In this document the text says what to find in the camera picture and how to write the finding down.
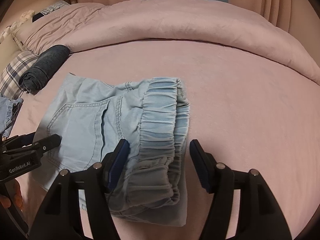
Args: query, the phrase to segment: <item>human hand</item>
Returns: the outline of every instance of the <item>human hand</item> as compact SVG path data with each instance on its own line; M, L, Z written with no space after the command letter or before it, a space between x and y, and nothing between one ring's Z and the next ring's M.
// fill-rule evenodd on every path
M20 184L16 179L14 180L14 192L15 192L15 195L13 197L14 204L18 208L23 209L23 201L22 201L22 195L20 190ZM9 208L11 206L10 199L5 196L0 195L0 202L4 208Z

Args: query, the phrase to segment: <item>plaid pillow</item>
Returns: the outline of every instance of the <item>plaid pillow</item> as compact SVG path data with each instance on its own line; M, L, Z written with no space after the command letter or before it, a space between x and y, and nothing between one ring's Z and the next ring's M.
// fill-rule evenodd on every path
M19 87L19 78L38 59L38 55L31 51L21 52L7 67L0 76L0 93L9 99L17 99L23 92Z
M61 0L58 1L52 5L49 5L48 7L44 8L43 10L41 10L39 13L42 13L43 15L47 15L49 13L52 13L55 10L60 9L61 7L65 6L65 5L70 5L67 2Z

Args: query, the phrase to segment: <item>black fabric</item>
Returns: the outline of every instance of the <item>black fabric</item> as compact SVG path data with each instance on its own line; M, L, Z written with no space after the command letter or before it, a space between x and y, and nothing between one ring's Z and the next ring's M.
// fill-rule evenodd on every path
M32 17L32 22L35 22L37 19L40 19L41 17L43 17L44 15L42 13L37 13L36 15L34 15Z
M19 86L32 94L41 90L67 60L69 54L70 49L64 45L55 45L47 49L20 77Z

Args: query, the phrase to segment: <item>stuffed animal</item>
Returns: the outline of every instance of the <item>stuffed animal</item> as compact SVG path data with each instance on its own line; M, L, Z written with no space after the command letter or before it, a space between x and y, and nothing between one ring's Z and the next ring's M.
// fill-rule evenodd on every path
M19 20L12 23L10 26L6 27L6 29L0 34L0 43L15 29L19 28L22 24L24 24L27 20L31 19L35 15L34 10L29 10L21 14Z

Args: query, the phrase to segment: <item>blue denim garment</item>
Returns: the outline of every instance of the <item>blue denim garment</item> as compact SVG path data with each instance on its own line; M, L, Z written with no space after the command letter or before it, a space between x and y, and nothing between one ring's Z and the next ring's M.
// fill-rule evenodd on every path
M33 177L48 189L61 169L87 169L125 138L130 154L118 186L107 196L112 215L183 226L188 124L189 103L177 78L110 86L68 74L34 138L57 133L61 145L44 155ZM84 194L80 201L85 208Z
M10 100L0 93L0 134L2 137L10 136L22 102L22 98Z

